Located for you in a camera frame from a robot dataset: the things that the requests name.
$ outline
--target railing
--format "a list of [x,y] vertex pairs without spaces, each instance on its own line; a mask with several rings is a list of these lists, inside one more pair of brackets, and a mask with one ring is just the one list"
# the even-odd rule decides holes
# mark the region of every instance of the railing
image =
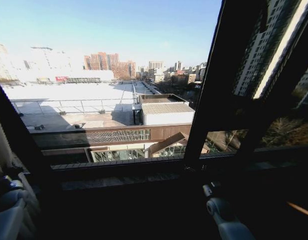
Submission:
[[130,143],[160,142],[180,131],[189,134],[190,124],[136,125],[35,132],[32,137],[41,149],[106,146]]
[[137,97],[137,92],[136,92],[136,88],[134,85],[134,81],[132,81],[133,84],[133,98],[134,98],[134,104],[138,104],[138,97]]
[[123,112],[132,110],[134,98],[86,99],[86,100],[11,100],[18,113],[22,114],[56,114]]

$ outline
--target brick building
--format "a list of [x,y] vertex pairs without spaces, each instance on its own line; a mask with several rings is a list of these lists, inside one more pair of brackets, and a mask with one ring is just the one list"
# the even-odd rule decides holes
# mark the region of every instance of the brick building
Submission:
[[136,77],[136,63],[133,61],[120,62],[117,53],[92,53],[90,56],[84,56],[84,65],[86,70],[112,70],[115,78]]

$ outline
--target sky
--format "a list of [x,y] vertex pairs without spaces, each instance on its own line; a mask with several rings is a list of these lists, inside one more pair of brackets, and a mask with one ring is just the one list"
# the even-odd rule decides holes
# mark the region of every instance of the sky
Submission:
[[84,55],[118,53],[137,66],[207,61],[221,0],[5,0],[0,43],[26,59],[31,46]]

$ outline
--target wall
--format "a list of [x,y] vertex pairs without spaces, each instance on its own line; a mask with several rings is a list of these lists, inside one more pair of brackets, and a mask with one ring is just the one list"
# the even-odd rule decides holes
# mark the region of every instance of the wall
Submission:
[[145,125],[158,124],[187,124],[193,121],[195,112],[173,112],[161,114],[146,114],[144,116]]

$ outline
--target corrugated roof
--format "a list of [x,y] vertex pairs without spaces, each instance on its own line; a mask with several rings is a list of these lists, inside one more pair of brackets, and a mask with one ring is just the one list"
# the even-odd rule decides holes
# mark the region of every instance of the corrugated roof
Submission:
[[192,108],[183,103],[170,104],[143,104],[144,114],[169,114],[169,113],[188,113],[194,112]]

